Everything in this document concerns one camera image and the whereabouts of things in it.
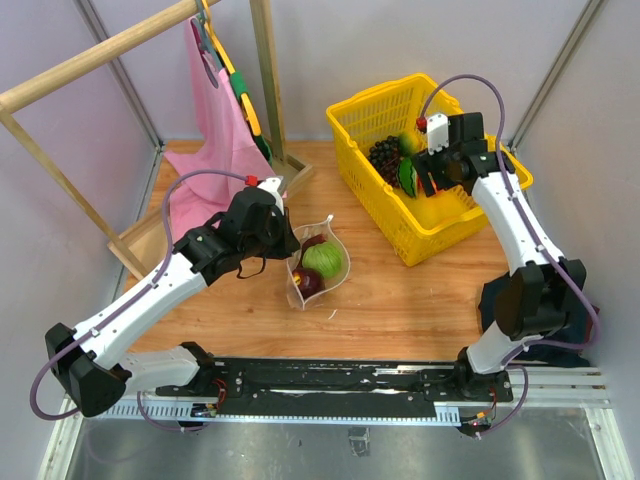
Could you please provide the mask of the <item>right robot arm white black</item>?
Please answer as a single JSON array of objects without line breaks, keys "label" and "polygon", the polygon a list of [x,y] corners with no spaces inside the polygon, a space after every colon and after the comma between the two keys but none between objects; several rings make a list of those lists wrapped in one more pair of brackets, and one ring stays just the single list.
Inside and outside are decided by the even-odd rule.
[{"label": "right robot arm white black", "polygon": [[581,304],[586,269],[546,236],[513,162],[498,143],[488,142],[481,114],[422,115],[416,126],[426,147],[411,161],[424,192],[462,187],[488,218],[509,267],[489,327],[454,363],[450,385],[474,400],[503,385],[503,371],[515,356],[569,325]]}]

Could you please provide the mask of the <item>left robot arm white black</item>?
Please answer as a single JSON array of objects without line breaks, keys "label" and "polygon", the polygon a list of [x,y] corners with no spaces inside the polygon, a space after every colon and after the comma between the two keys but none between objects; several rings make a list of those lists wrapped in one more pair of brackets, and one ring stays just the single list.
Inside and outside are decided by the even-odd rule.
[{"label": "left robot arm white black", "polygon": [[178,240],[170,255],[113,304],[73,328],[58,323],[45,335],[50,369],[79,411],[94,417],[123,396],[165,386],[200,396],[214,383],[213,358],[195,342],[146,354],[129,347],[175,307],[247,258],[284,260],[300,247],[279,191],[269,177],[235,194]]}]

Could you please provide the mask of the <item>dark brown toy chestnut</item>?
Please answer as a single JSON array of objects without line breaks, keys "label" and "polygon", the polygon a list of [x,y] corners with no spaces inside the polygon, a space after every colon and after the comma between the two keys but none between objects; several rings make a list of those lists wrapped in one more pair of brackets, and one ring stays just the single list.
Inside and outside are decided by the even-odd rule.
[{"label": "dark brown toy chestnut", "polygon": [[292,272],[292,277],[303,299],[308,299],[325,289],[324,278],[320,273],[311,268],[296,268]]}]

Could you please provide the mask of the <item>green toy cabbage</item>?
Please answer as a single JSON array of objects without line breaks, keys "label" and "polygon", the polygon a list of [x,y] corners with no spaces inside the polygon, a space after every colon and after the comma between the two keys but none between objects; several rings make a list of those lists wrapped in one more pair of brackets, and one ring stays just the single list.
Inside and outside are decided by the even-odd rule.
[{"label": "green toy cabbage", "polygon": [[342,269],[342,265],[342,252],[330,242],[310,247],[302,256],[302,266],[317,271],[324,279],[335,277]]}]

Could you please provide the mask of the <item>clear polka dot zip bag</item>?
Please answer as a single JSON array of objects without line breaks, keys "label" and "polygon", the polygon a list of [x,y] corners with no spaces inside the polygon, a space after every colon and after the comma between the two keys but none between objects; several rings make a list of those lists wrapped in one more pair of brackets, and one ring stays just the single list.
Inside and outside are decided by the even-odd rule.
[{"label": "clear polka dot zip bag", "polygon": [[351,269],[351,258],[332,229],[334,216],[293,230],[299,249],[287,260],[286,296],[289,306],[301,311],[319,305],[341,286]]}]

